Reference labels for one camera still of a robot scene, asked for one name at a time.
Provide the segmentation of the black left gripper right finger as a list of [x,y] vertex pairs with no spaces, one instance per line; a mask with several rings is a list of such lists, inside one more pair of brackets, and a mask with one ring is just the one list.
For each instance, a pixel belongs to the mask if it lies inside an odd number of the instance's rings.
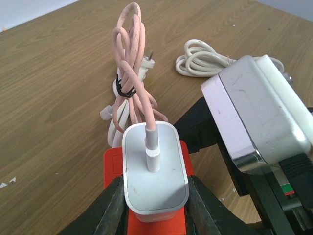
[[257,235],[236,217],[196,176],[188,177],[188,235]]

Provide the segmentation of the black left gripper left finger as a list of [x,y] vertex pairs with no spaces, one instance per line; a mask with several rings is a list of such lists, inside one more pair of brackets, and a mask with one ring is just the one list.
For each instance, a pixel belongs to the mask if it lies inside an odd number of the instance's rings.
[[123,177],[116,177],[60,235],[125,235],[127,212]]

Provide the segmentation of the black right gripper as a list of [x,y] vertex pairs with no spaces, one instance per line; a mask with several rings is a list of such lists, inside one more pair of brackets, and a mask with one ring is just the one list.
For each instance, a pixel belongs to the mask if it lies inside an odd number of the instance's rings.
[[258,235],[310,235],[313,232],[313,163],[304,154],[280,162],[293,189],[286,196],[273,173],[242,173],[231,161],[204,98],[200,98],[176,123],[189,153],[217,144],[237,193],[250,195],[261,218],[247,224]]

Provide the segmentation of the white usb charger plug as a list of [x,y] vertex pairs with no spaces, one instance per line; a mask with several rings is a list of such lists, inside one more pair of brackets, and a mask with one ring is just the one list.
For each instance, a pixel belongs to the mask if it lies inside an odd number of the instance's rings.
[[127,128],[122,139],[124,196],[144,223],[173,218],[189,198],[182,147],[175,127],[164,121]]

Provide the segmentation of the red cube socket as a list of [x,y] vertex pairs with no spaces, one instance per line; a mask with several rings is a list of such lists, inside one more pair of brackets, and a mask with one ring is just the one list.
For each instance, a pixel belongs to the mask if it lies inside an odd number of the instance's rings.
[[104,186],[121,177],[122,206],[127,214],[120,224],[128,235],[186,234],[184,206],[189,198],[188,176],[193,169],[183,141],[159,142],[157,171],[147,167],[144,143],[122,144],[104,154]]

